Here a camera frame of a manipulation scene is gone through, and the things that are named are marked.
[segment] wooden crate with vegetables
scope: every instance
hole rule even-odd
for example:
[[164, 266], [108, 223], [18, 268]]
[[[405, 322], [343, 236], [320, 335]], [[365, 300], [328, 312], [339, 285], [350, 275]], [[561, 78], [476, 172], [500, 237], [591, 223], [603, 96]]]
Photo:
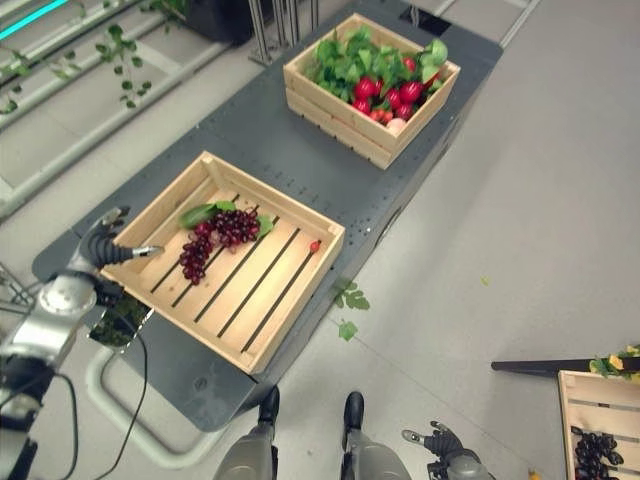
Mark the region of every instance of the wooden crate with vegetables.
[[263, 369], [344, 228], [203, 152], [118, 236], [162, 255], [104, 274], [246, 373]]
[[567, 478], [640, 480], [637, 378], [561, 371], [558, 380]]
[[354, 14], [284, 67], [289, 108], [386, 169], [440, 110], [460, 67]]

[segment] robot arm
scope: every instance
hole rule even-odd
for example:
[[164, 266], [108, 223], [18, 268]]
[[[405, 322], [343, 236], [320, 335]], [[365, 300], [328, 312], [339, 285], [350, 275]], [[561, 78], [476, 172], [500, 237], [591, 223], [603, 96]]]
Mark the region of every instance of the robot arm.
[[113, 243], [114, 229], [123, 224], [128, 210], [114, 208], [96, 221], [65, 269], [42, 287], [31, 312], [0, 345], [0, 480], [26, 478], [37, 449], [29, 429], [82, 318], [96, 304], [108, 306], [121, 293], [120, 287], [100, 279], [100, 269], [162, 251]]
[[412, 430], [403, 430], [402, 436], [411, 443], [423, 445], [438, 457], [427, 466], [432, 480], [495, 480], [480, 458], [462, 446], [460, 439], [445, 425], [431, 422], [433, 435], [424, 436]]

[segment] wooden crate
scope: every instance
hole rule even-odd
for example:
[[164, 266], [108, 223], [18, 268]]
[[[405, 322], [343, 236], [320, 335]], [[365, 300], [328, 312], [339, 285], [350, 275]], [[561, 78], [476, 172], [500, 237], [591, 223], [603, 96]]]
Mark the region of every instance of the wooden crate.
[[579, 438], [571, 426], [610, 433], [615, 449], [624, 458], [622, 470], [610, 473], [620, 480], [640, 480], [640, 385], [620, 378], [603, 378], [584, 372], [561, 371], [558, 375], [567, 459], [567, 478], [573, 480], [575, 448]]
[[[258, 206], [273, 230], [232, 254], [216, 249], [206, 276], [191, 286], [178, 257], [188, 241], [178, 218], [207, 202]], [[161, 245], [165, 252], [104, 274], [127, 292], [247, 373], [263, 369], [342, 247], [344, 228], [203, 152], [117, 237], [123, 245]], [[309, 245], [320, 240], [320, 250]]]
[[[338, 38], [363, 25], [371, 30], [371, 39], [376, 45], [390, 45], [401, 52], [419, 52], [424, 48], [358, 14], [353, 14], [336, 27]], [[386, 169], [442, 108], [458, 78], [460, 67], [449, 61], [443, 65], [444, 85], [429, 97], [399, 133], [394, 134], [304, 75], [318, 43], [332, 36], [333, 31], [327, 33], [283, 67], [289, 108], [352, 147], [377, 167]]]

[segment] gray platform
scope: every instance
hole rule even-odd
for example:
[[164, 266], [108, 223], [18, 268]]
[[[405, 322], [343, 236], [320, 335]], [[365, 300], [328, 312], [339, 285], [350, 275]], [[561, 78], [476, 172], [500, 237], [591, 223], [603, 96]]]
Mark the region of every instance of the gray platform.
[[[215, 431], [254, 406], [281, 378], [328, 309], [336, 281], [356, 274], [387, 224], [446, 153], [501, 55], [500, 47], [489, 40], [456, 26], [438, 25], [451, 60], [462, 67], [460, 76], [443, 109], [388, 170], [379, 170], [287, 108], [282, 65], [354, 11], [419, 44], [427, 44], [432, 34], [399, 19], [406, 8], [406, 4], [395, 0], [371, 0], [356, 2], [339, 12], [122, 185], [34, 261], [34, 274], [47, 278], [64, 266], [78, 238], [104, 211], [113, 205], [130, 205], [130, 218], [134, 218], [202, 150], [219, 155], [346, 227], [342, 252], [259, 375], [246, 375], [159, 315], [145, 325], [142, 333], [149, 346], [150, 383], [203, 431]], [[92, 324], [98, 315], [94, 310], [86, 323]], [[127, 353], [125, 360], [141, 370], [134, 352]], [[211, 391], [215, 398], [210, 398]]]

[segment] purple grapes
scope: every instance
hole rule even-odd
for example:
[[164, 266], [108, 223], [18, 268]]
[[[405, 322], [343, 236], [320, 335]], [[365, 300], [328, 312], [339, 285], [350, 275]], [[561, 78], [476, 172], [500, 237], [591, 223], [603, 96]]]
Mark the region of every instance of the purple grapes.
[[241, 243], [255, 241], [260, 231], [257, 215], [255, 209], [225, 211], [196, 225], [189, 233], [189, 242], [182, 246], [178, 260], [184, 278], [198, 285], [205, 276], [206, 263], [214, 248], [220, 246], [235, 253]]

